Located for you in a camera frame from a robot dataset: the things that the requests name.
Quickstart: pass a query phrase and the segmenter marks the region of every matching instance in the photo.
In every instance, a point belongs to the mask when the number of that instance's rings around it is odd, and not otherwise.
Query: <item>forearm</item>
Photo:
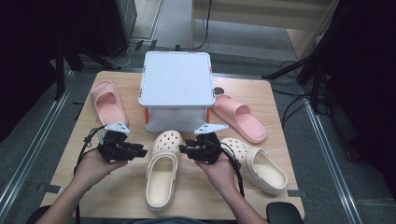
[[[223,190],[221,193],[224,201],[230,206],[236,220],[240,224],[268,223],[237,189]]]
[[[79,200],[86,191],[72,181],[37,223],[69,223]]]

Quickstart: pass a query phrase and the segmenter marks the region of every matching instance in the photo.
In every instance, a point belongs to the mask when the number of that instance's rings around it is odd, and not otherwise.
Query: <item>human arm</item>
[[[72,181],[37,223],[69,223],[84,194],[112,171],[128,161],[106,162],[97,149],[89,151],[81,160]]]
[[[229,159],[221,153],[214,164],[195,163],[206,173],[210,183],[230,206],[238,223],[268,223],[239,193],[234,182],[234,169]]]

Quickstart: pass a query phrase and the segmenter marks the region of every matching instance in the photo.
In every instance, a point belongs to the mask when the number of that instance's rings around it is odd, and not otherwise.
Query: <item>cream colored clog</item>
[[[220,142],[233,150],[241,163],[241,176],[262,191],[277,195],[288,185],[286,174],[273,163],[264,149],[251,147],[236,138],[224,138]]]
[[[154,141],[146,175],[146,202],[151,210],[163,211],[172,204],[181,159],[178,145],[183,144],[177,131],[161,133]]]

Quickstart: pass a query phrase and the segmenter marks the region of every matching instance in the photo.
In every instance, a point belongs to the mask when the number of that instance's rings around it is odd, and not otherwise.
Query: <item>shoe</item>
[[[220,141],[228,152],[233,150],[241,163],[241,176],[270,195],[278,195],[288,185],[286,174],[273,163],[268,153],[259,147],[251,147],[236,138],[224,138]]]
[[[220,118],[233,126],[249,142],[260,143],[264,141],[267,131],[265,131],[262,124],[251,114],[250,108],[247,105],[226,94],[220,94],[216,96],[216,102],[212,110]]]
[[[122,107],[117,87],[109,80],[102,80],[91,88],[91,98],[103,125],[123,122],[128,126],[128,118]]]
[[[146,202],[151,210],[164,211],[172,204],[181,159],[178,146],[183,144],[177,131],[161,133],[154,141],[146,175]]]

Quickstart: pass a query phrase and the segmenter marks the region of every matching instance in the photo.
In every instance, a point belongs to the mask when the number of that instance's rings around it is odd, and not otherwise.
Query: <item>pink slide sandal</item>
[[[250,108],[226,94],[216,96],[212,110],[251,143],[260,143],[267,135],[262,124],[250,113]]]
[[[117,87],[109,80],[102,80],[93,85],[91,98],[102,124],[124,122],[128,126],[128,118],[122,107]]]

